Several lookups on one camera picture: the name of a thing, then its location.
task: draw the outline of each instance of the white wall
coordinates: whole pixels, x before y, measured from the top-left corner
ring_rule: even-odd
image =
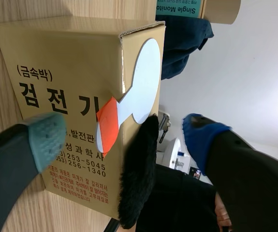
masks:
[[[183,73],[161,82],[161,108],[175,127],[200,113],[278,147],[278,0],[242,0],[233,25],[212,28]]]

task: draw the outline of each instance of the cardboard box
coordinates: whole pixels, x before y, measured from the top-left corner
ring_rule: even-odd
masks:
[[[46,189],[118,218],[119,178],[139,124],[130,116],[105,158],[95,145],[96,112],[132,85],[146,40],[162,57],[163,22],[55,17],[0,24],[0,48],[23,118],[64,114],[66,145],[43,172]],[[151,113],[157,113],[159,87]]]
[[[210,23],[232,24],[241,0],[157,0],[157,15],[204,18]]]

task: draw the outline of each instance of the wooden surface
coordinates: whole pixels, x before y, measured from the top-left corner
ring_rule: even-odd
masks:
[[[155,19],[156,0],[0,0],[0,22],[77,15]],[[0,132],[21,114],[0,51]],[[44,190],[41,176],[13,207],[3,232],[103,232],[109,217]]]

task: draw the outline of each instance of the navy fabric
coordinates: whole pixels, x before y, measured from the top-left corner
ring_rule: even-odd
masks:
[[[170,79],[184,70],[189,54],[201,50],[214,34],[205,19],[157,15],[156,20],[166,22],[161,79]]]
[[[205,166],[210,146],[215,138],[221,132],[231,130],[222,123],[207,124],[200,128],[194,128],[191,124],[191,117],[202,116],[199,114],[189,114],[183,120],[183,132],[187,150],[191,157],[196,161],[202,174],[205,175]]]

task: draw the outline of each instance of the finger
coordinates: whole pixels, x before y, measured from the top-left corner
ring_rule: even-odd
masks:
[[[217,216],[222,216],[228,214],[226,208],[215,208],[215,213]]]
[[[217,216],[217,221],[224,221],[228,219],[230,219],[228,214]]]
[[[230,219],[224,220],[224,221],[218,221],[219,226],[232,226],[232,223]]]

